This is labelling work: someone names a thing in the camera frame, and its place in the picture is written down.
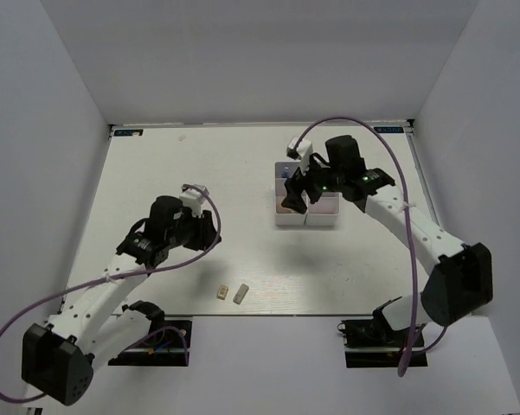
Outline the tan small eraser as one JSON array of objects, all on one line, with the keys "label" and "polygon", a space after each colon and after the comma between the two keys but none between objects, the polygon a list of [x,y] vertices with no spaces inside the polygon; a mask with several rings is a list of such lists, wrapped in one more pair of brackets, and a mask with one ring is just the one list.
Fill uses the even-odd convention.
[{"label": "tan small eraser", "polygon": [[221,285],[217,291],[217,298],[220,300],[225,300],[228,295],[228,287],[226,285]]}]

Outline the grey eraser block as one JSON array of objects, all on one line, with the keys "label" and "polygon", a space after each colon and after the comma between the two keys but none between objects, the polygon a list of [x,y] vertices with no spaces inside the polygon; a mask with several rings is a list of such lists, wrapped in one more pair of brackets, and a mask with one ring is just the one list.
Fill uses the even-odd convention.
[{"label": "grey eraser block", "polygon": [[243,299],[246,296],[246,294],[248,293],[248,291],[249,291],[249,286],[246,284],[241,284],[239,289],[234,294],[233,302],[236,304],[241,304],[241,302],[243,301]]}]

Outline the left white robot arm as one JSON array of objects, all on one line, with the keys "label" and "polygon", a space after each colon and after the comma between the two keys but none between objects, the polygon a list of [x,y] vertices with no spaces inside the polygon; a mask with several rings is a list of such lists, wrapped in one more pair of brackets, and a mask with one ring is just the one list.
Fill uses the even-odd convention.
[{"label": "left white robot arm", "polygon": [[216,208],[203,186],[185,185],[179,196],[159,196],[118,245],[102,279],[45,326],[22,339],[22,379],[65,406],[76,403],[97,372],[129,347],[155,345],[168,326],[154,303],[128,303],[128,295],[160,269],[179,246],[199,255],[221,241]]}]

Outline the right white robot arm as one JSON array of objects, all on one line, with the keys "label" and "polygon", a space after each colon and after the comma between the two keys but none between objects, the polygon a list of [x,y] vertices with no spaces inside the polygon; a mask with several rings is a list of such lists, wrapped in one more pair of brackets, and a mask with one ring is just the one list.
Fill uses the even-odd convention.
[{"label": "right white robot arm", "polygon": [[428,275],[416,292],[374,310],[375,341],[396,343],[412,322],[448,327],[493,299],[491,252],[484,244],[466,244],[406,203],[390,175],[366,167],[352,136],[331,138],[325,148],[328,156],[322,158],[307,140],[288,144],[286,154],[299,166],[286,179],[283,208],[306,214],[322,195],[339,193],[413,248]]}]

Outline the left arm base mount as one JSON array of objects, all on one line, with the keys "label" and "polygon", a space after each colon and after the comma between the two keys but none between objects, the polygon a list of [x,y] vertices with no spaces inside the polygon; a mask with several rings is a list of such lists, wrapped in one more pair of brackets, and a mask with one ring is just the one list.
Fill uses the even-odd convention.
[{"label": "left arm base mount", "polygon": [[193,321],[164,320],[161,332],[107,362],[109,367],[187,367]]}]

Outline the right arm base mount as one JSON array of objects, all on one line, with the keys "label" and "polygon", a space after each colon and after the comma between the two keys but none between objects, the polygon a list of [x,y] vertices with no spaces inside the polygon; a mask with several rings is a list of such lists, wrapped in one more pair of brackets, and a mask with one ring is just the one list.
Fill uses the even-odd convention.
[{"label": "right arm base mount", "polygon": [[385,331],[373,319],[342,320],[337,330],[348,369],[398,368],[408,345],[409,329]]}]

